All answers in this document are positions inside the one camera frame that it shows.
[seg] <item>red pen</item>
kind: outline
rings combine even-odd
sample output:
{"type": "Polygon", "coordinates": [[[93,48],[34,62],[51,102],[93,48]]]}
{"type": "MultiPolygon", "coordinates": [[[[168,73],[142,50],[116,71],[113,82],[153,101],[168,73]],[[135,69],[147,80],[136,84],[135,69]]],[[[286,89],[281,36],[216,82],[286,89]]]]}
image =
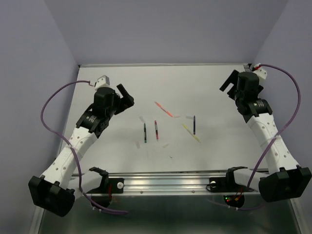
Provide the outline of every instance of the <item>red pen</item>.
{"type": "Polygon", "coordinates": [[[157,122],[155,120],[155,132],[156,132],[156,139],[158,141],[158,129],[157,129],[157,122]]]}

